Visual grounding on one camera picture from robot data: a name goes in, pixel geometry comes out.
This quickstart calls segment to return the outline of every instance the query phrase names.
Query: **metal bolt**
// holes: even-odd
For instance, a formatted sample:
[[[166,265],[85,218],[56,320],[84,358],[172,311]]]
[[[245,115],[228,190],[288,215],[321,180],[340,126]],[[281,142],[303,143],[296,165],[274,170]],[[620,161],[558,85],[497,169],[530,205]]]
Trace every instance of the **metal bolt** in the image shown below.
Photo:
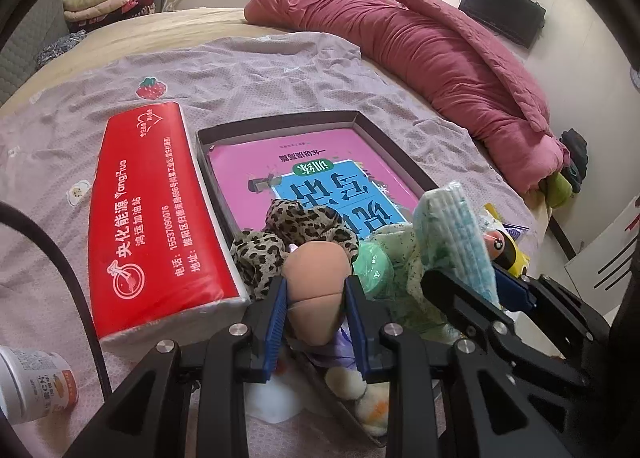
[[[156,345],[156,350],[160,353],[171,353],[174,348],[175,343],[171,339],[163,339]]]
[[[463,353],[473,353],[476,351],[476,343],[470,339],[460,339],[456,343],[456,348]]]
[[[398,323],[385,324],[384,331],[387,335],[398,337],[402,333],[402,327]]]
[[[507,335],[507,333],[509,333],[507,325],[502,321],[494,321],[494,330],[497,331],[500,335]]]
[[[241,335],[244,335],[245,333],[247,333],[249,331],[249,328],[246,324],[242,324],[242,323],[236,323],[236,324],[232,324],[229,327],[229,333],[231,335],[235,335],[236,337],[239,337]]]

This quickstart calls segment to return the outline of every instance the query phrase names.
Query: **television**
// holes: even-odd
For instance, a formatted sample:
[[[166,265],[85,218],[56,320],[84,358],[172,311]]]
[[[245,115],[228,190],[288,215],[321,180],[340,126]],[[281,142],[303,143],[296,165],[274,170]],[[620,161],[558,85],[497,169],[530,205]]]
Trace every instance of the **television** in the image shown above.
[[[458,8],[526,48],[545,24],[546,10],[531,0],[462,0]]]

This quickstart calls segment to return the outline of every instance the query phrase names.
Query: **leopard print fabric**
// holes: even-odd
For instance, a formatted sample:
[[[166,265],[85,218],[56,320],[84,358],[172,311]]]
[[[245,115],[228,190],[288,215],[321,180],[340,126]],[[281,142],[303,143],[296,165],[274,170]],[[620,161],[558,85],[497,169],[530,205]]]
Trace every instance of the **leopard print fabric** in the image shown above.
[[[306,210],[295,200],[275,199],[265,223],[261,231],[242,231],[231,247],[238,272],[256,299],[265,298],[271,278],[282,273],[290,244],[335,242],[352,263],[358,257],[357,235],[331,207]]]

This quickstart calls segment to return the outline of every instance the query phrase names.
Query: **black stripe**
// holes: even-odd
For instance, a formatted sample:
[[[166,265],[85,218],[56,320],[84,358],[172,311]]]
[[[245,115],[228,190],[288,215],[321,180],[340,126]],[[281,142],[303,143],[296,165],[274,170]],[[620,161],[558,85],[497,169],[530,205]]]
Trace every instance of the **black stripe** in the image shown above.
[[[607,281],[607,279],[609,279],[611,276],[613,276],[617,271],[620,270],[620,268],[622,268],[623,266],[625,266],[625,263],[628,263],[629,260],[633,257],[634,255],[632,254],[631,256],[629,256],[628,258],[626,258],[625,261],[623,261],[622,263],[620,263],[616,269],[611,272],[606,278],[604,278],[601,282],[599,282],[596,286],[594,286],[593,288],[598,288],[601,284],[603,284],[605,281]]]
[[[625,248],[623,248],[622,250],[620,250],[620,252],[616,254],[616,257],[615,257],[615,258],[613,258],[611,261],[609,261],[609,263],[607,263],[605,266],[603,266],[603,267],[598,271],[598,274],[599,274],[599,273],[601,273],[605,268],[607,268],[611,263],[613,263],[617,258],[619,258],[620,256],[622,256],[622,254],[623,254],[623,253],[624,253],[624,252],[625,252],[625,251],[626,251],[626,250],[627,250],[631,245],[633,245],[634,241],[636,241],[636,240],[638,239],[638,236],[640,236],[640,234],[636,234],[636,237],[635,237],[635,238],[633,238]]]
[[[608,290],[609,288],[611,288],[613,285],[615,285],[618,281],[620,281],[620,279],[624,278],[629,272],[631,272],[631,267],[629,267],[626,272],[624,274],[622,274],[622,276],[620,276],[619,278],[616,279],[616,281],[614,281],[613,283],[611,283],[607,288],[605,288],[605,290]]]

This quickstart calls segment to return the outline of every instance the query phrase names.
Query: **pink folded blanket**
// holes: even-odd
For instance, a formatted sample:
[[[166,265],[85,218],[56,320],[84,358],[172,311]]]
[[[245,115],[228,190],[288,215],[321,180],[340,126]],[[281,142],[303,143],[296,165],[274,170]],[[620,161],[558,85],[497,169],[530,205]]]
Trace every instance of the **pink folded blanket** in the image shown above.
[[[569,163],[531,75],[491,32],[441,0],[251,0],[244,16],[358,45],[482,141],[519,194]]]

